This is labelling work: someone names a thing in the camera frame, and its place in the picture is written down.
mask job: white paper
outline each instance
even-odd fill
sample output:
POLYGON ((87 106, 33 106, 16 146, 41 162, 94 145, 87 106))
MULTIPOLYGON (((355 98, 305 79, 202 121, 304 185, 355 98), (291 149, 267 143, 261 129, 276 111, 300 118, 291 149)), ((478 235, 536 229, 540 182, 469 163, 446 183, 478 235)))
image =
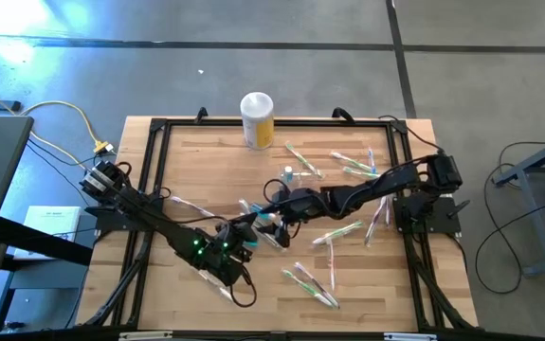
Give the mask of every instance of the white paper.
MULTIPOLYGON (((74 242, 76 233, 70 231, 76 231, 80 214, 81 208, 78 206, 30 206, 27 209, 24 225, 49 235, 63 233, 55 237, 74 242)), ((15 250, 14 258, 16 260, 52 260, 51 257, 22 249, 15 250)))

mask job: gray floor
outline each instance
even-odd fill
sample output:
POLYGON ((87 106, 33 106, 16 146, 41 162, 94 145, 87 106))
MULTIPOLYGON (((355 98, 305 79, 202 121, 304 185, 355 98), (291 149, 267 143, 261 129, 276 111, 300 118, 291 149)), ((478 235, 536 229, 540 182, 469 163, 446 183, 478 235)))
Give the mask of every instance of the gray floor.
MULTIPOLYGON (((26 1, 30 10, 12 3, 0 0, 0 34, 140 41, 392 42, 383 0, 32 0, 26 1), (22 15, 13 15, 19 11, 22 15)), ((405 44, 545 46, 545 1, 395 0, 395 6, 405 44)), ((406 60, 417 116, 433 119, 437 141, 455 155, 463 175, 464 186, 456 196, 472 201, 461 214, 463 245, 472 268, 476 247, 493 228, 484 210, 482 184, 500 150, 515 141, 545 140, 545 54, 407 53, 406 60)), ((49 99, 76 103, 98 135, 116 145, 126 116, 193 116, 201 106, 214 116, 237 115, 242 95, 254 90, 271 95, 279 116, 327 117, 342 106, 356 117, 405 117, 396 65, 389 51, 6 44, 0 45, 0 97, 28 105, 49 99)), ((91 140, 71 110, 44 108, 34 115, 37 132, 79 158, 90 156, 91 140)), ((535 150, 514 148, 506 160, 519 161, 535 150)), ((82 177, 80 169, 60 170, 74 182, 82 177)), ((500 224, 526 210, 517 191, 489 192, 500 224)), ((22 221, 29 205, 83 202, 58 174, 26 152, 3 215, 22 221)), ((528 221, 507 234, 524 264, 541 258, 528 221)), ((507 288, 515 280, 514 262, 499 239, 483 249, 481 264, 481 275, 494 288, 507 288)), ((469 275, 483 327, 545 335, 545 276, 524 279, 517 292, 497 296, 481 287, 474 271, 469 275)), ((48 309, 44 304, 41 315, 32 319, 46 316, 48 309)))

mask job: wooden table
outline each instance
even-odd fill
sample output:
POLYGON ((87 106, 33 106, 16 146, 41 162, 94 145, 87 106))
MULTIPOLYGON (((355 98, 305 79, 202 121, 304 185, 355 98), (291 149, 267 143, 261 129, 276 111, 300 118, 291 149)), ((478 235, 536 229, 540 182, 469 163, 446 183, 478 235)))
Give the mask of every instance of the wooden table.
MULTIPOLYGON (((133 165, 131 180, 138 182, 151 117, 127 117, 118 149, 118 161, 133 165)), ((428 119, 410 119, 408 125, 422 138, 434 141, 428 119)), ((275 142, 264 151, 245 146, 242 127, 174 127, 165 167, 163 186, 173 195, 216 214, 238 215, 237 201, 263 202, 263 184, 278 177, 281 167, 300 165, 284 147, 295 148, 326 174, 322 181, 306 181, 305 187, 355 185, 361 178, 345 174, 329 156, 334 150, 366 163, 366 148, 372 147, 380 171, 390 167, 386 133, 373 128, 277 127, 275 142)), ((413 157, 435 151, 409 137, 413 157)), ((156 164, 151 166, 150 181, 156 164)), ((403 239, 395 227, 375 231, 371 248, 363 245, 366 226, 379 201, 365 204, 343 221, 327 218, 305 224, 283 253, 260 242, 247 265, 258 291, 257 303, 242 309, 223 299, 185 262, 174 255, 165 239, 155 235, 145 284, 139 328, 166 330, 274 330, 309 332, 415 331, 416 322, 409 286, 403 239), (335 243, 336 296, 341 310, 334 311, 309 297, 281 274, 300 261, 328 289, 330 276, 326 247, 313 248, 313 239, 356 220, 362 228, 335 243)), ((165 203, 172 218, 197 217, 193 211, 165 203)), ((214 222, 206 226, 214 234, 214 222)), ((78 322, 92 316, 118 282, 127 233, 115 232, 99 242, 82 293, 78 322)), ((462 254, 445 235, 430 235, 430 247, 439 286, 463 317, 477 324, 462 254)), ((429 296, 422 283, 428 320, 432 321, 429 296)), ((128 290, 125 314, 130 311, 133 288, 128 290)), ((250 288, 241 279, 235 285, 237 299, 249 302, 250 288)))

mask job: plastic container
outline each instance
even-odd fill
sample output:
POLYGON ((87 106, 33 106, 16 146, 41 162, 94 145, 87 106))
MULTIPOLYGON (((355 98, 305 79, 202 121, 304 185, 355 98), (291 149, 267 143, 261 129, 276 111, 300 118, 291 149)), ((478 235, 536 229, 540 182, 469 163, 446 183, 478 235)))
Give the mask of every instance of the plastic container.
POLYGON ((241 115, 245 143, 249 148, 262 150, 274 140, 274 103, 265 93, 246 94, 241 100, 241 115))

